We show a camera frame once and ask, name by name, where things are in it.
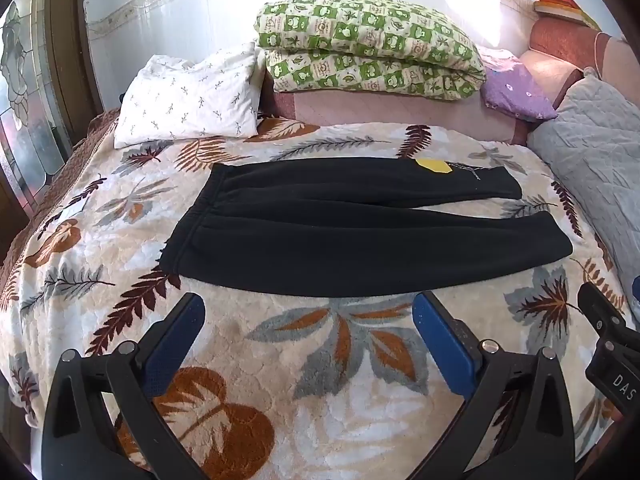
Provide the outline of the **stacked books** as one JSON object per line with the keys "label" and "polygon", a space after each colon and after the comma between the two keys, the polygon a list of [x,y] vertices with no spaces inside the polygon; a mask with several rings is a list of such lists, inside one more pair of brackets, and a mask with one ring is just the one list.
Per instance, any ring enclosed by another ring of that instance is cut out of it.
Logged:
{"label": "stacked books", "polygon": [[543,16],[560,18],[561,20],[587,26],[597,32],[601,31],[598,23],[578,6],[575,0],[535,0],[534,10]]}

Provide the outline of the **purple pillow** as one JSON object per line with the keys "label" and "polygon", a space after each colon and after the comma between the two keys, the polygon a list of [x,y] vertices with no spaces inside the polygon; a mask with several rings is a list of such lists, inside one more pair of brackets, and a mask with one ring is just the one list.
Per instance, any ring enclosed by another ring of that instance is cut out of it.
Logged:
{"label": "purple pillow", "polygon": [[486,66],[486,81],[480,94],[488,108],[526,122],[556,117],[556,110],[544,90],[522,63],[508,68]]}

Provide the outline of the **stained glass wooden door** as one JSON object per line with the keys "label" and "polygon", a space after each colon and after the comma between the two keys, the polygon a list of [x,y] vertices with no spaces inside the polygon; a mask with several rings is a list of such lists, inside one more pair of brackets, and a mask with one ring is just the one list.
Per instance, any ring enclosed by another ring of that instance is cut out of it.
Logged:
{"label": "stained glass wooden door", "polygon": [[4,252],[102,110],[81,0],[1,0]]}

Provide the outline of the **white floral pillow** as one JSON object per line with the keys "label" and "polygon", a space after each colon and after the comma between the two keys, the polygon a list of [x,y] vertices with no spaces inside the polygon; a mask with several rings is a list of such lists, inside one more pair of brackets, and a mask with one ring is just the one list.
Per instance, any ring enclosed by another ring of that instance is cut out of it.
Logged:
{"label": "white floral pillow", "polygon": [[152,56],[122,98],[114,148],[256,136],[265,71],[265,51],[251,42],[199,63]]}

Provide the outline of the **black pants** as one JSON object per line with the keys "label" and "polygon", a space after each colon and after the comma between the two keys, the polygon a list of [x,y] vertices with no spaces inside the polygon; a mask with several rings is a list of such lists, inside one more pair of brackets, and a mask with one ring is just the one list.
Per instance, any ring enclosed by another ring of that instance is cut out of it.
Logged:
{"label": "black pants", "polygon": [[467,200],[519,200],[502,167],[335,157],[214,166],[160,256],[169,274],[249,292],[371,297],[500,278],[568,257],[547,211],[447,214]]}

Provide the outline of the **grey quilted blanket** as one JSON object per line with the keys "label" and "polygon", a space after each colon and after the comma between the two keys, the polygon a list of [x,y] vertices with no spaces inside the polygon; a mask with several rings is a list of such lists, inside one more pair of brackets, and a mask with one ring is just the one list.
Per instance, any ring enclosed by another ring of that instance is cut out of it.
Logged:
{"label": "grey quilted blanket", "polygon": [[588,68],[558,116],[527,146],[578,201],[611,255],[632,315],[639,316],[639,109]]}

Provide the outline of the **green patterned folded quilt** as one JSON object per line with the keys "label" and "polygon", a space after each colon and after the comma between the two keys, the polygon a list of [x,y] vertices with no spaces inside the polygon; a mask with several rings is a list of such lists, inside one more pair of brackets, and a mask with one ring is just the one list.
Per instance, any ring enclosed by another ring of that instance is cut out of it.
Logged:
{"label": "green patterned folded quilt", "polygon": [[257,15],[277,92],[346,90],[459,101],[486,81],[470,37],[402,0],[286,0]]}

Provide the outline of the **pink bed sheet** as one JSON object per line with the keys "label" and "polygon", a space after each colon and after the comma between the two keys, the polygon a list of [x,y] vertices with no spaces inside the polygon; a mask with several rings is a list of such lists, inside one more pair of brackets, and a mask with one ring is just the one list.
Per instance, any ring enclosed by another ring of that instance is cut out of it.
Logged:
{"label": "pink bed sheet", "polygon": [[487,107],[475,93],[461,101],[447,102],[376,92],[318,90],[294,93],[262,92],[262,110],[318,126],[398,122],[439,126],[481,141],[526,143],[529,126]]}

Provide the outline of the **pink headboard cushion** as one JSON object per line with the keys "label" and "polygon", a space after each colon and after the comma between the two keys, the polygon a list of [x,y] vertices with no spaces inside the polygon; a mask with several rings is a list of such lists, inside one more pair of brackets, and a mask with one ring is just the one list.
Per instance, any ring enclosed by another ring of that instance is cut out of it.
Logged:
{"label": "pink headboard cushion", "polygon": [[558,108],[568,88],[593,68],[628,101],[639,105],[639,62],[626,41],[559,18],[540,18],[521,62]]}

